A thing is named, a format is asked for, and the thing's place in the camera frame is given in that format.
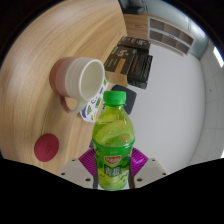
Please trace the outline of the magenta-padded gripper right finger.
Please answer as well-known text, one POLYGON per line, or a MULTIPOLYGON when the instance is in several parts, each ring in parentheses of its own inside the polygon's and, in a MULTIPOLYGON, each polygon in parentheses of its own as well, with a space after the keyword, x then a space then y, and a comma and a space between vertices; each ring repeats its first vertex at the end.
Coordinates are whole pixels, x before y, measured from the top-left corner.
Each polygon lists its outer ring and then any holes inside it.
POLYGON ((156 158, 148 158, 140 150, 133 149, 128 179, 130 189, 141 188, 168 174, 156 158))

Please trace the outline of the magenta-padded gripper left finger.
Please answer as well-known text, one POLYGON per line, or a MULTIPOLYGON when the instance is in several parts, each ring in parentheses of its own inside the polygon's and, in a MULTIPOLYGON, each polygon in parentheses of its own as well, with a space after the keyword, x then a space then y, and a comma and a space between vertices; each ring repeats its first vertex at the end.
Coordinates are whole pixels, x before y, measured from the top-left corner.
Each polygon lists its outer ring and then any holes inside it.
POLYGON ((87 150, 79 158, 72 158, 59 171, 59 176, 78 186, 97 189, 98 174, 94 149, 87 150))

